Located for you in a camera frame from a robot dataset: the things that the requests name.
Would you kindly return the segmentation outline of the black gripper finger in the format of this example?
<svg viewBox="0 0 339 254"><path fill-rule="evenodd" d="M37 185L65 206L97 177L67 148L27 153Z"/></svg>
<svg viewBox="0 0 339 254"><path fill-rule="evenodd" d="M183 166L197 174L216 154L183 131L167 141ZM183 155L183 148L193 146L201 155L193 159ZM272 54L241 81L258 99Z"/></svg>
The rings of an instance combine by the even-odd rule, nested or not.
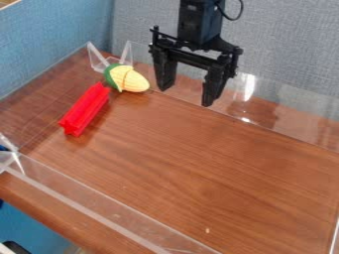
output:
<svg viewBox="0 0 339 254"><path fill-rule="evenodd" d="M162 91L167 90L177 80L178 61L173 59L170 51L153 46L150 50L157 84Z"/></svg>
<svg viewBox="0 0 339 254"><path fill-rule="evenodd" d="M214 64L209 68L203 82L202 105L205 107L210 107L216 100L221 98L232 77L233 71L229 64Z"/></svg>

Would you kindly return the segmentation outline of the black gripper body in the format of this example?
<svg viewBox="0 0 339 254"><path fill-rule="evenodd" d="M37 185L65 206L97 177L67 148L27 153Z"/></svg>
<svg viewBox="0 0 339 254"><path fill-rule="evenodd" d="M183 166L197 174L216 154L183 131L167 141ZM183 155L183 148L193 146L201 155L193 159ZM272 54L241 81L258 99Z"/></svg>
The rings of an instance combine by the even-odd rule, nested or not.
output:
<svg viewBox="0 0 339 254"><path fill-rule="evenodd" d="M177 35L161 31L158 26L150 29L153 42L150 53L154 66L166 70L175 69L178 63L209 68L220 64L236 71L240 57L245 50L222 38L224 20L240 20L245 12L245 1L241 1L241 12L232 17L226 9L226 0L181 0Z"/></svg>

